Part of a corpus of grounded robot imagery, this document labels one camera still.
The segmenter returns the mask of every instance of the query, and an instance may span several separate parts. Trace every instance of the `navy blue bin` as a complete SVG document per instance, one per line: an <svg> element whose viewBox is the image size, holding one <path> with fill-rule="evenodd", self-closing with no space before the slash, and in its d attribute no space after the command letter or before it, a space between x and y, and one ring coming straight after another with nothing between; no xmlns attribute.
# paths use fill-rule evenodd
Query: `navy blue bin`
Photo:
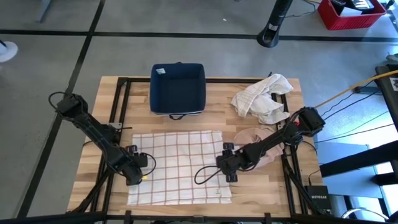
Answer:
<svg viewBox="0 0 398 224"><path fill-rule="evenodd" d="M206 105L206 78L199 63L157 64L150 75L150 110L181 119Z"/></svg>

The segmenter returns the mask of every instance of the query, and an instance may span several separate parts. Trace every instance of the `red grid pattern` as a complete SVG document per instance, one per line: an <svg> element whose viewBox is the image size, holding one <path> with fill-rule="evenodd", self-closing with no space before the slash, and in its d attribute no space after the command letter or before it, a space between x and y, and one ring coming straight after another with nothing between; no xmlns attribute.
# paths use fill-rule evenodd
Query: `red grid pattern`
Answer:
<svg viewBox="0 0 398 224"><path fill-rule="evenodd" d="M132 143L140 152L153 155L157 167L141 184L130 186L128 205L231 203L229 184L221 173L202 185L193 181L197 170L215 165L215 157L222 154L221 131L134 134ZM142 172L149 172L152 167L149 159ZM197 181L215 171L216 168L205 169Z"/></svg>

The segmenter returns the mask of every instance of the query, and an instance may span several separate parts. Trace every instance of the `wooden table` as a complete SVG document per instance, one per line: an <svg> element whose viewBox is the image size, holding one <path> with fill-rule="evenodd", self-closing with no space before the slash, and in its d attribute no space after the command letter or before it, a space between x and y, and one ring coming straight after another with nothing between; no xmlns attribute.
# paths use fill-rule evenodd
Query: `wooden table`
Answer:
<svg viewBox="0 0 398 224"><path fill-rule="evenodd" d="M109 121L111 105L118 77L103 77L99 85L92 115L101 123ZM289 79L294 90L286 95L289 111L293 113L304 106L299 80ZM257 118L237 115L231 102L232 97L250 84L207 83L206 108L198 116L186 116L180 121L172 121L167 116L159 116L149 109L149 83L135 82L131 86L126 111L125 127L121 146L131 144L134 133L164 133L172 131L221 130L224 142L231 142L235 134L243 129L259 127ZM308 175L319 169L315 151L308 144L299 145L297 156L300 164L303 184L308 184ZM79 168L73 185L68 210L77 207L95 184L101 151L94 144L87 144L81 154ZM113 190L109 202L108 214L123 215L131 210L132 215L173 215L173 216L214 216L214 217L263 217L265 212L272 217L289 217L282 161L278 157L274 162L251 172L239 172L239 182L231 183L231 204L203 205L151 205L132 207L127 204L128 187L124 177L114 176ZM313 185L321 185L319 172L311 176ZM296 211L300 212L299 197L292 184ZM99 198L101 209L104 187Z"/></svg>

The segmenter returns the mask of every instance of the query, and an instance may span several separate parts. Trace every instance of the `white dish towel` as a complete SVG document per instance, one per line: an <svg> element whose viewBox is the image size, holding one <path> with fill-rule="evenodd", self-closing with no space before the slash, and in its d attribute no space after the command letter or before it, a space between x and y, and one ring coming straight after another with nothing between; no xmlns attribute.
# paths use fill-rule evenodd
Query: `white dish towel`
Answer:
<svg viewBox="0 0 398 224"><path fill-rule="evenodd" d="M290 116L284 112L284 105L271 99L271 93L286 94L292 85L281 74L273 74L237 93L231 101L241 117L250 112L262 124L276 124Z"/></svg>
<svg viewBox="0 0 398 224"><path fill-rule="evenodd" d="M200 168L215 166L216 156L222 155L221 131L133 134L132 143L139 152L153 155L157 165L139 185L129 187L128 205L231 203L229 184L221 172L205 184L193 181ZM148 158L148 167L142 172L148 173L153 165ZM216 171L217 168L201 171L197 182Z"/></svg>

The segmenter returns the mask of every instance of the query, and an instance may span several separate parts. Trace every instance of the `basket handle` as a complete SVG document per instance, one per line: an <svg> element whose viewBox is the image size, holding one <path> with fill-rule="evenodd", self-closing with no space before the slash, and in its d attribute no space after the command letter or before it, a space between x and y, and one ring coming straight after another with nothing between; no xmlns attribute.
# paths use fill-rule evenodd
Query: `basket handle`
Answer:
<svg viewBox="0 0 398 224"><path fill-rule="evenodd" d="M181 120L183 117L185 117L186 114L181 114L178 118L174 118L173 115L169 115L170 119L173 119L174 121L179 121Z"/></svg>

